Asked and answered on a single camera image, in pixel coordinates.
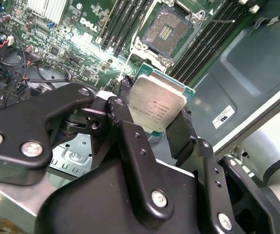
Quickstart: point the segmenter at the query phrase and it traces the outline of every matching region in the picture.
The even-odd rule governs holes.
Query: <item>gray cylinder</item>
[[[280,114],[244,140],[241,147],[244,165],[266,184],[280,169]]]

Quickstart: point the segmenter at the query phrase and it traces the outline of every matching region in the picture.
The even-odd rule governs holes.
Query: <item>chip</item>
[[[91,76],[91,71],[85,69],[85,70],[83,71],[82,75],[83,75],[84,77],[89,78],[89,77]]]
[[[57,56],[59,51],[60,51],[59,49],[57,49],[56,47],[52,46],[51,50],[50,50],[50,54],[52,54],[54,56]]]
[[[141,42],[163,57],[170,58],[191,27],[184,17],[172,11],[167,5],[163,5]]]

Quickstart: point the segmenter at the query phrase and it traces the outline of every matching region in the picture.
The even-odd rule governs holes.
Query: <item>green circuit board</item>
[[[48,19],[42,18],[33,14],[30,9],[30,2],[33,0],[5,0],[3,3],[4,10],[2,15],[11,15],[12,20],[6,23],[0,23],[0,29],[7,29],[14,32],[21,38],[25,48],[32,46],[31,56],[35,57],[50,57],[62,62],[72,73],[75,80],[94,85],[97,88],[104,89],[107,87],[113,90],[117,85],[120,74],[135,76],[143,62],[151,64],[151,61],[142,58],[137,54],[132,54],[130,57],[130,47],[134,42],[134,36],[140,39],[145,37],[145,34],[156,20],[156,14],[162,8],[169,8],[163,0],[151,0],[151,5],[139,11],[135,24],[126,25],[125,28],[119,29],[113,22],[119,20],[122,15],[111,15],[114,10],[119,9],[123,2],[134,3],[138,5],[145,0],[65,0],[66,5],[63,10],[63,15],[59,23],[54,25]],[[197,34],[190,38],[194,32],[194,26],[187,18],[188,14],[205,12],[205,19],[212,19],[219,9],[227,0],[180,0],[176,1],[175,14],[181,17],[181,21],[187,25],[188,30],[177,44],[175,48],[169,52],[169,60],[175,65],[181,58],[181,55],[190,47],[190,45],[200,35],[206,27],[206,23],[201,25]],[[125,8],[125,12],[132,11],[132,4],[129,8]],[[114,35],[121,33],[126,35],[126,42],[119,56],[114,56],[113,50],[102,50],[102,42],[98,41],[100,35],[106,28],[115,28]],[[164,39],[171,34],[170,30],[164,33]],[[63,69],[54,62],[46,61],[43,63],[46,66],[51,66],[63,72]]]

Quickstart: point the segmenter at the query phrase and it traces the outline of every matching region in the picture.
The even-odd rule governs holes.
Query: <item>metal frame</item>
[[[11,124],[3,122],[5,116]],[[173,228],[184,227],[181,233],[243,233],[245,218],[241,211],[256,208],[260,215],[254,216],[254,221],[262,221],[261,230],[280,231],[280,214],[235,162],[223,159],[218,163],[210,144],[197,138],[190,112],[183,110],[178,115],[167,136],[172,156],[195,178],[156,162],[143,128],[133,123],[125,101],[118,97],[94,98],[91,91],[77,84],[0,110],[0,182],[41,182],[52,159],[52,148],[73,139],[78,132],[92,137],[94,170],[46,199],[38,213],[35,233],[104,230],[112,227],[110,223],[104,225],[103,217],[108,214],[124,222],[119,227],[114,224],[120,233],[125,233],[131,223],[132,230],[139,232],[173,233]],[[22,148],[27,142],[34,142],[37,150],[33,148],[27,154]],[[234,183],[235,189],[229,190]],[[100,185],[108,192],[104,193]],[[250,198],[247,203],[236,199],[243,192]],[[74,216],[74,207],[85,215]],[[94,220],[93,211],[99,218],[87,222]]]

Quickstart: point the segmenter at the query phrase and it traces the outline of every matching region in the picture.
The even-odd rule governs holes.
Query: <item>black ram slot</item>
[[[118,46],[117,49],[115,50],[114,56],[118,57],[120,52],[123,50],[125,43],[127,42],[128,36],[129,34],[133,31],[138,18],[140,17],[140,15],[142,14],[143,10],[148,10],[149,6],[151,4],[151,0],[145,0],[143,1],[143,5],[141,6],[140,10],[137,12],[137,14],[133,17],[132,19],[132,23],[130,24],[128,30],[125,32],[125,34],[119,39],[118,41]]]
[[[224,20],[234,19],[236,17],[237,8],[233,8],[235,11],[229,11],[228,14],[226,14]],[[216,23],[216,27],[214,27],[212,30],[208,32],[208,34],[201,40],[195,48],[191,51],[191,55],[187,58],[186,63],[184,64],[184,67],[191,67],[198,56],[202,56],[205,49],[211,47],[211,42],[218,37],[219,35],[223,35],[224,31],[227,30],[227,28],[230,28],[231,26],[229,24],[221,24]],[[175,76],[176,79],[181,80],[182,76],[186,74],[187,69],[180,70],[177,72],[177,75]]]
[[[198,66],[199,64],[199,60],[201,60],[202,58],[204,58],[205,54],[207,54],[208,51],[210,50],[214,50],[215,47],[215,41],[217,40],[223,40],[226,33],[232,28],[234,27],[234,25],[238,25],[238,19],[239,19],[239,15],[242,13],[242,8],[234,8],[234,11],[230,12],[227,15],[227,19],[229,20],[235,20],[235,23],[233,24],[220,24],[216,27],[214,33],[212,33],[210,35],[210,37],[207,38],[206,41],[204,41],[203,43],[200,43],[198,46],[198,49],[196,51],[193,51],[193,57],[192,59],[188,60],[188,65],[185,66],[186,69],[181,70],[181,72],[175,77],[177,80],[179,80],[180,82],[183,82],[184,80],[186,80],[190,73],[193,70],[193,67]]]
[[[112,35],[114,34],[115,30],[117,29],[117,27],[121,26],[121,17],[126,13],[126,9],[130,4],[130,0],[124,0],[121,2],[121,6],[118,8],[118,12],[117,12],[117,17],[115,19],[115,22],[110,24],[110,28],[108,29],[107,33],[105,34],[104,38],[104,43],[102,45],[102,50],[106,50],[106,48],[108,47],[108,45],[110,44],[110,40]]]
[[[130,13],[132,13],[132,15],[125,15],[125,18],[123,19],[123,22],[121,24],[121,27],[119,28],[118,32],[115,33],[115,36],[113,38],[113,43],[115,43],[115,45],[117,44],[117,40],[120,38],[123,30],[126,28],[126,26],[128,25],[128,23],[134,18],[134,16],[136,15],[136,11],[139,12],[139,9],[137,9],[137,6],[139,5],[140,2],[143,2],[144,0],[138,0],[138,1],[134,1],[132,4],[132,8],[130,10]]]
[[[245,18],[245,14],[241,15],[241,19],[240,21],[242,21]],[[192,81],[192,79],[194,78],[195,75],[198,74],[198,72],[200,72],[200,70],[210,61],[210,59],[214,56],[214,54],[216,53],[217,49],[219,49],[227,40],[227,38],[236,30],[238,25],[233,25],[232,28],[228,31],[228,33],[225,35],[225,38],[223,40],[218,40],[217,41],[217,46],[215,46],[215,49],[210,50],[203,59],[201,59],[200,61],[198,61],[197,63],[197,67],[195,67],[193,69],[193,71],[191,73],[188,73],[187,77],[185,78],[185,80],[183,81],[184,83],[188,84]]]
[[[229,11],[229,9],[233,6],[232,1],[226,2],[222,8],[218,11],[218,13],[214,16],[214,20],[223,20],[225,14]],[[172,77],[175,77],[178,75],[178,72],[180,72],[181,68],[186,65],[186,63],[189,61],[188,58],[191,57],[193,54],[193,51],[195,47],[200,46],[201,41],[205,40],[208,36],[212,35],[212,30],[216,28],[217,23],[208,23],[208,26],[203,30],[203,32],[196,38],[192,46],[189,48],[187,53],[180,59],[178,63],[174,66],[172,69],[172,72],[170,75]]]
[[[105,25],[103,26],[103,29],[100,33],[100,38],[104,38],[105,34],[107,33],[108,30],[108,25],[111,23],[112,18],[114,17],[114,15],[118,14],[118,6],[120,4],[121,0],[117,0],[115,6],[113,7],[110,15],[109,15],[109,19],[106,21]]]

